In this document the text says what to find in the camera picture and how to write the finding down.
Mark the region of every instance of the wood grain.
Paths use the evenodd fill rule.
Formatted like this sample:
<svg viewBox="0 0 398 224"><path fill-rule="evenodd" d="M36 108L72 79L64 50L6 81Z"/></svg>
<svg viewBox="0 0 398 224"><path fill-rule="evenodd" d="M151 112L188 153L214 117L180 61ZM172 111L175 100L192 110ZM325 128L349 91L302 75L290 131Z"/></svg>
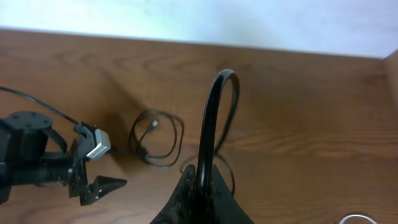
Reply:
<svg viewBox="0 0 398 224"><path fill-rule="evenodd" d="M66 189L15 187L0 220L150 222L169 199L178 166L138 161L126 151L127 132L144 108L164 110L186 125L180 162L196 153L206 98L224 68L239 75L241 97L222 154L236 173L236 200L256 223L336 223L351 212L398 221L398 120L381 60L10 30L0 31L0 85L107 131L120 155L91 162L90 177L129 183L89 207ZM7 93L0 105L2 117L45 111ZM71 142L73 126L52 117ZM165 126L148 148L169 146L169 134Z"/></svg>

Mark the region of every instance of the white cable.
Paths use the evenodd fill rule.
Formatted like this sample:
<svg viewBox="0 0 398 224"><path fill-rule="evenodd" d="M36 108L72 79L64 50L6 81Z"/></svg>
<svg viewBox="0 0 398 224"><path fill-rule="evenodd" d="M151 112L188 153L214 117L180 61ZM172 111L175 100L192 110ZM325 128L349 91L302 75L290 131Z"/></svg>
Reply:
<svg viewBox="0 0 398 224"><path fill-rule="evenodd" d="M344 224L348 219L353 218L353 217L364 218L366 220L369 220L372 224L377 224L376 221L374 221L373 219L367 217L366 215L359 215L359 214L347 215L347 216L345 216L344 218L341 219L339 224Z"/></svg>

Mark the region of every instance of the white background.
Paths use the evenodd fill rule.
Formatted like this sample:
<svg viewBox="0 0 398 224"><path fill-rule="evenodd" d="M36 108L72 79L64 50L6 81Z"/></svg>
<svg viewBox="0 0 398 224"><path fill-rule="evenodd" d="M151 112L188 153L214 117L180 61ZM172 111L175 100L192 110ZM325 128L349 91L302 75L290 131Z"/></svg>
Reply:
<svg viewBox="0 0 398 224"><path fill-rule="evenodd" d="M398 0L0 0L0 27L385 57Z"/></svg>

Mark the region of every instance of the metallic silver part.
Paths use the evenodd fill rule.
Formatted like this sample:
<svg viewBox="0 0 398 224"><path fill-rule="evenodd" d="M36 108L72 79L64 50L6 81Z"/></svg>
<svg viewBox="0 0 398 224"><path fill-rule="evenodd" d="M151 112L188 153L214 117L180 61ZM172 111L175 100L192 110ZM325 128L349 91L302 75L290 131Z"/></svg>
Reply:
<svg viewBox="0 0 398 224"><path fill-rule="evenodd" d="M87 157L90 159L99 159L105 152L111 149L111 141L108 134L100 129L96 129L94 134L97 145L87 154Z"/></svg>

